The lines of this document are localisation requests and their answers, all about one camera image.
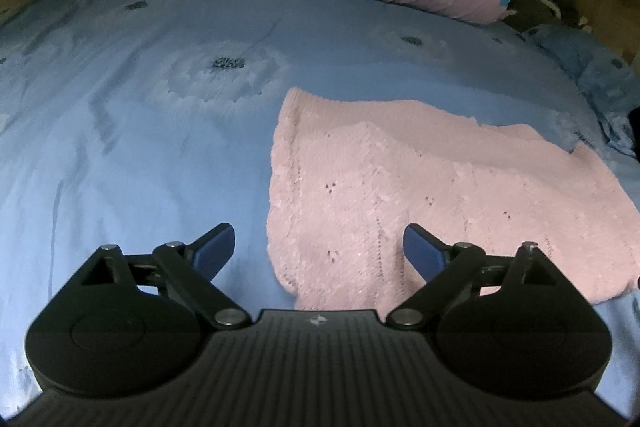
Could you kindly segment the blue crumpled pillow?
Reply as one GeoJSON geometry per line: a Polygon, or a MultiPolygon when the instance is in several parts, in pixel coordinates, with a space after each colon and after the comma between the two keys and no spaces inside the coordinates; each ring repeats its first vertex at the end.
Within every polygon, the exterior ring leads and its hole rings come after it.
{"type": "Polygon", "coordinates": [[[606,142],[639,157],[639,76],[624,60],[585,31],[540,25],[524,39],[552,58],[574,81],[596,114],[606,142]]]}

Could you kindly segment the blue dandelion bed sheet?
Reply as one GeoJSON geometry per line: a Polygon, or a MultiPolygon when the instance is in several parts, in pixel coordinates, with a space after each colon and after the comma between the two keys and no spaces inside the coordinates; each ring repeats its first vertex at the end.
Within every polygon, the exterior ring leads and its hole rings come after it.
{"type": "Polygon", "coordinates": [[[32,320],[99,246],[236,232],[217,286],[250,312],[294,300],[267,255],[270,148],[299,87],[413,98],[485,124],[597,145],[631,198],[638,162],[603,144],[552,58],[486,28],[372,0],[38,0],[1,28],[1,414],[38,395],[32,320]]]}

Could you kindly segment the pink knitted cardigan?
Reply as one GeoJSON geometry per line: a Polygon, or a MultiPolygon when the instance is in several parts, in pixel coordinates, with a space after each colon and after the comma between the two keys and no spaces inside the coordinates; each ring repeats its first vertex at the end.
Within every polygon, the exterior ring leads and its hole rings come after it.
{"type": "Polygon", "coordinates": [[[588,145],[482,126],[417,101],[286,95],[273,135],[268,254],[300,309],[390,312],[423,277],[411,223],[510,255],[534,242],[590,303],[639,278],[639,213],[588,145]]]}

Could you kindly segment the dark clothes pile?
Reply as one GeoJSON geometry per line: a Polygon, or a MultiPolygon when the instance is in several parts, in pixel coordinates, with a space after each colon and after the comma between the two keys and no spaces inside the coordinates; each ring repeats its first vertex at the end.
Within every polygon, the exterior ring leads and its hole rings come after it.
{"type": "Polygon", "coordinates": [[[541,25],[584,26],[575,0],[510,0],[502,21],[519,32],[541,25]]]}

